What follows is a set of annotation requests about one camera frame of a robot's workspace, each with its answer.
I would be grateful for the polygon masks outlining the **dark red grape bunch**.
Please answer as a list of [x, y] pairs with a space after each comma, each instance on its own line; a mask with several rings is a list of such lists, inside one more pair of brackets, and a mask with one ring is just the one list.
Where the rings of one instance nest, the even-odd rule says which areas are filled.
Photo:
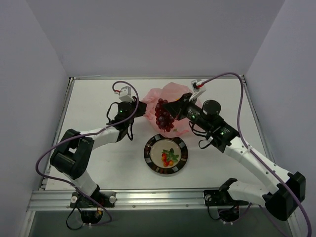
[[175, 119], [171, 114], [162, 106], [167, 103], [167, 100], [161, 98], [158, 99], [158, 103], [155, 106], [156, 125], [160, 130], [170, 132], [174, 128]]

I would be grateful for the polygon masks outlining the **pink plastic bag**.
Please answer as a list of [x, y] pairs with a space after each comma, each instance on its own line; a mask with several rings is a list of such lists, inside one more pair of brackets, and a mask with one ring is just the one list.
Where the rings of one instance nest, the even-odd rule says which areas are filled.
[[156, 125], [155, 106], [158, 103], [158, 99], [166, 99], [168, 102], [175, 101], [176, 98], [181, 98], [185, 93], [192, 93], [192, 90], [185, 85], [170, 82], [163, 88], [152, 88], [148, 94], [141, 100], [147, 104], [144, 117], [149, 121], [151, 126], [161, 135], [167, 138], [180, 137], [185, 133], [191, 131], [189, 127], [189, 120], [176, 120], [174, 122], [174, 128], [170, 132], [160, 130]]

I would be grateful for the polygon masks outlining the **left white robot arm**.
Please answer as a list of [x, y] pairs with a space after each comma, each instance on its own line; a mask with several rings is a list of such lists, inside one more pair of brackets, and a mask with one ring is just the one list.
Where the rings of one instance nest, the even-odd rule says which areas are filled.
[[118, 103], [118, 113], [104, 131], [99, 128], [88, 132], [67, 130], [61, 140], [65, 143], [59, 145], [50, 158], [50, 164], [83, 192], [81, 200], [88, 207], [96, 206], [100, 200], [100, 188], [86, 171], [91, 153], [106, 144], [119, 142], [125, 136], [133, 138], [128, 131], [134, 119], [143, 116], [147, 108], [146, 103], [133, 99], [132, 102]]

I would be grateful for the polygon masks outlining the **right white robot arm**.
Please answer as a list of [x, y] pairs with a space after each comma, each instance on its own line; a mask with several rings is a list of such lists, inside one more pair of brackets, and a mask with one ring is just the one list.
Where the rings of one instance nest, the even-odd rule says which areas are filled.
[[219, 115], [221, 105], [217, 101], [207, 100], [199, 107], [190, 101], [191, 95], [183, 94], [179, 100], [164, 103], [162, 107], [175, 120], [188, 119], [204, 130], [212, 146], [235, 159], [263, 184], [253, 186], [231, 178], [221, 186], [220, 200], [226, 204], [242, 200], [263, 205], [275, 218], [286, 221], [305, 199], [305, 176], [300, 172], [292, 174], [256, 152], [241, 133]]

